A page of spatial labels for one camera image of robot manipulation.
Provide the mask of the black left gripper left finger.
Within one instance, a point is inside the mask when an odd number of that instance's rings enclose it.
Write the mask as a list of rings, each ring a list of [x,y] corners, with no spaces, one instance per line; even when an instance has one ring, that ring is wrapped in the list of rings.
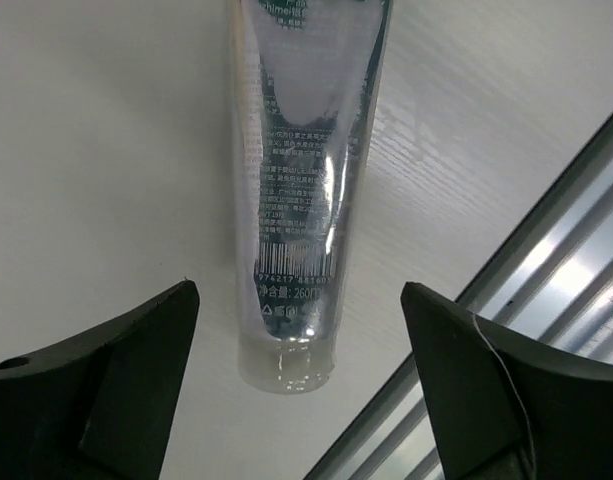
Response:
[[[0,479],[157,479],[200,307],[184,280],[0,363]]]

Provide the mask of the silver toothpaste tube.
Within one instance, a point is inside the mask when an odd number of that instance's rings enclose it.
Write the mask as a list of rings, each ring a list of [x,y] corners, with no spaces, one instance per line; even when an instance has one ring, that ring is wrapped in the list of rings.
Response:
[[[229,8],[242,378],[320,388],[334,368],[392,3]]]

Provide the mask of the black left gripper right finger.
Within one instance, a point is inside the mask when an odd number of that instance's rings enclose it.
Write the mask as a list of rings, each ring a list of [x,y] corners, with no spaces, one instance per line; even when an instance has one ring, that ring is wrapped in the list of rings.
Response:
[[[613,479],[613,365],[410,282],[413,357],[447,479]]]

